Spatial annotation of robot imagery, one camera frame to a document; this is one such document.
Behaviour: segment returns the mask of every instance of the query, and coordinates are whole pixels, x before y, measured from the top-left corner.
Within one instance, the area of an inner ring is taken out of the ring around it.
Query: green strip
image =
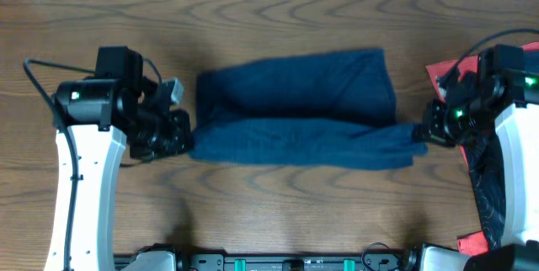
[[[355,271],[355,260],[345,259],[344,260],[344,271]]]
[[[237,259],[234,262],[234,271],[246,271],[247,270],[247,263],[245,263],[245,259]]]

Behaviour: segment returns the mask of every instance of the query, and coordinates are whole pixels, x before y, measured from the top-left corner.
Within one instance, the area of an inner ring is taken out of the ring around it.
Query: wooden surface
[[[0,268],[42,268],[51,239],[55,131],[23,74],[27,56],[93,68],[99,46],[128,45],[163,77],[184,82],[183,107],[194,117],[194,80],[204,70],[382,47],[399,119],[411,121],[435,95],[425,65],[538,22],[539,0],[0,0]],[[35,71],[49,93],[81,77]],[[413,167],[375,173],[174,157],[121,169],[114,248],[174,242],[229,252],[360,252],[371,242],[455,247],[457,236],[479,229],[458,150],[431,146]]]

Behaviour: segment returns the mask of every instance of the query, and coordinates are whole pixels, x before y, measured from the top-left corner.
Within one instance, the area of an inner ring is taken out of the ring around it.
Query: green light
[[[535,78],[531,78],[531,77],[526,77],[524,79],[524,81],[528,84],[528,86],[531,86],[531,85],[533,85],[534,83],[537,82],[537,80]]]

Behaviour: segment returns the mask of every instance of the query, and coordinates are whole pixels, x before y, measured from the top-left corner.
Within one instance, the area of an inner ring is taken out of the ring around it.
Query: wooden table
[[[424,66],[486,35],[537,27],[539,0],[0,0],[0,268],[40,269],[51,239],[57,157],[51,113],[27,56],[93,68],[128,45],[185,85],[199,72],[272,56],[382,47],[401,121],[434,97]],[[506,43],[524,44],[532,36]],[[35,69],[49,93],[71,72]],[[173,157],[122,169],[115,252],[154,242],[228,252],[360,252],[480,229],[460,152],[430,146],[396,171],[234,167]]]

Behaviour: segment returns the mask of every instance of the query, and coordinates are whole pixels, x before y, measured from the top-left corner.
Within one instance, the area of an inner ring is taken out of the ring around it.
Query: red object
[[[458,252],[474,256],[488,252],[488,243],[482,231],[458,239]]]
[[[523,45],[522,48],[524,49],[524,51],[537,51],[539,50],[539,42],[534,42],[528,45]],[[438,83],[436,82],[436,78],[444,76],[451,69],[453,64],[455,64],[455,62],[456,60],[443,61],[441,63],[427,66],[427,72],[429,73],[430,82],[432,82],[432,86],[435,88],[436,93],[438,94],[438,98],[441,99],[442,101],[444,99],[440,96],[440,90],[438,89]],[[477,72],[478,71],[478,57],[469,56],[465,58],[459,65],[458,69],[461,72],[461,75],[459,77],[464,77],[466,72]],[[462,147],[461,147],[461,152],[462,152],[462,156],[464,157],[464,161],[466,162],[466,164],[468,164],[468,161],[466,159],[466,154],[464,153],[464,149]],[[479,231],[469,236],[459,238],[458,251],[466,255],[478,255],[478,254],[487,252],[488,243],[483,232]]]

